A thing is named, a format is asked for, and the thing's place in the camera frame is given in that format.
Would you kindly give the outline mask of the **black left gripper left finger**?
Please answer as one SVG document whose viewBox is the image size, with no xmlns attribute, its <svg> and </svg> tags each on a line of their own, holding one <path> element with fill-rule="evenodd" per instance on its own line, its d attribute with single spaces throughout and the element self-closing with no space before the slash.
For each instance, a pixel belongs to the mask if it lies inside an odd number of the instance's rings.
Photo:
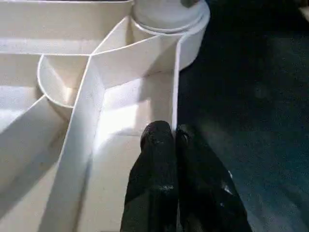
<svg viewBox="0 0 309 232">
<path fill-rule="evenodd" d="M 174 232 L 178 176 L 175 142 L 169 123 L 154 121 L 140 138 L 140 154 L 128 178 L 122 232 Z"/>
</svg>

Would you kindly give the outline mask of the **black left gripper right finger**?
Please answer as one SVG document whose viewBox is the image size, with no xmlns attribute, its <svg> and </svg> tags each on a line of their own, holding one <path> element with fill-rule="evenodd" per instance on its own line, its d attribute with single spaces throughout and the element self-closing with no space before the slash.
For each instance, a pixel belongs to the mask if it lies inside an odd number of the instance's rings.
<svg viewBox="0 0 309 232">
<path fill-rule="evenodd" d="M 177 166 L 184 231 L 252 230 L 230 172 L 194 126 L 177 128 Z"/>
</svg>

